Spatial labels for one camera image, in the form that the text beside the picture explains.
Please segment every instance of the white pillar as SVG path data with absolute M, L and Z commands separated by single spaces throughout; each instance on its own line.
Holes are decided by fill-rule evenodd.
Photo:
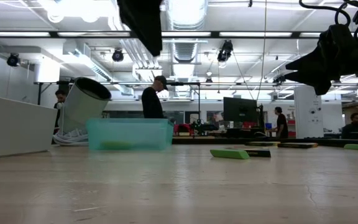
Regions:
M 296 138 L 324 137 L 321 97 L 316 96 L 313 87 L 295 88 L 295 111 Z

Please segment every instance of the computer monitor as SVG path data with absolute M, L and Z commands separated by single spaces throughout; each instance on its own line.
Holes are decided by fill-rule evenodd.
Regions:
M 224 97 L 223 113 L 225 121 L 258 123 L 259 120 L 256 100 Z

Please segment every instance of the wooden table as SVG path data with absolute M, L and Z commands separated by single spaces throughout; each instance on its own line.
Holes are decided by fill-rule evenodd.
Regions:
M 225 147 L 0 158 L 0 223 L 358 223 L 358 151 L 211 157 Z

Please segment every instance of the seated person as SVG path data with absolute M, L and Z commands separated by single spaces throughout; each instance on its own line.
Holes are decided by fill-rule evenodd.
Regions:
M 352 113 L 351 120 L 342 128 L 342 139 L 358 139 L 358 113 Z

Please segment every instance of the white partition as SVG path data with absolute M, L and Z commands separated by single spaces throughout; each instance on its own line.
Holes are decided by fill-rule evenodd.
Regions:
M 0 156 L 47 151 L 57 110 L 0 98 Z

